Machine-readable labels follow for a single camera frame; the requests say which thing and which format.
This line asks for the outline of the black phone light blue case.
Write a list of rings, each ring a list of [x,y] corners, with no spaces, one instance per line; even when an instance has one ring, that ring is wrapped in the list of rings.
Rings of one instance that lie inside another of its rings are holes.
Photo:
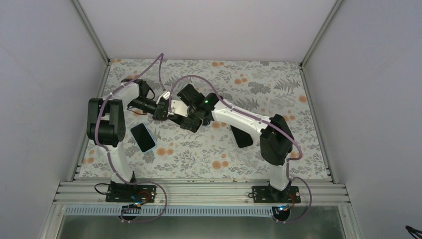
[[[156,146],[156,141],[144,123],[131,128],[130,132],[142,153],[147,153]]]

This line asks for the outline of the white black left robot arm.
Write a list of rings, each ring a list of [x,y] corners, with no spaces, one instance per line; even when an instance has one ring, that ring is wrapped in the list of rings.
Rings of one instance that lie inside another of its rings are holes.
[[[168,100],[170,92],[165,90],[158,99],[150,99],[147,96],[151,90],[144,80],[124,79],[111,93],[102,98],[91,98],[88,102],[87,136],[107,156],[111,181],[122,184],[118,194],[127,202],[137,198],[139,189],[123,147],[126,134],[124,108],[130,106],[154,114],[157,104]]]

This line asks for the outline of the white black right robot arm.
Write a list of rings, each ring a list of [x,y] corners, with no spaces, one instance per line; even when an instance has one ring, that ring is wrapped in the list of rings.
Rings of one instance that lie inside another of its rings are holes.
[[[178,94],[178,100],[169,97],[169,115],[182,118],[181,128],[196,132],[211,121],[231,127],[238,147],[251,146],[259,141],[261,157],[270,164],[270,198],[283,202],[289,195],[291,179],[288,176],[287,158],[297,145],[286,120],[278,114],[262,116],[242,109],[212,92],[199,93],[191,84]]]

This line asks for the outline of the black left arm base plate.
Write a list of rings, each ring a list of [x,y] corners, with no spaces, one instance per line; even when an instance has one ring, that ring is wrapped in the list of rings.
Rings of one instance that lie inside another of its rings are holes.
[[[111,184],[105,201],[118,203],[153,203],[157,187],[154,185]]]

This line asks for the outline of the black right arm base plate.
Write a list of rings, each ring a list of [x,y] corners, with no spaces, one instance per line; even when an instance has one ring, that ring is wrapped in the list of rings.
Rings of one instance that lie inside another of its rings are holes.
[[[270,185],[253,186],[248,197],[253,199],[255,204],[265,203],[300,203],[301,197],[297,186],[287,186],[283,191],[279,191]]]

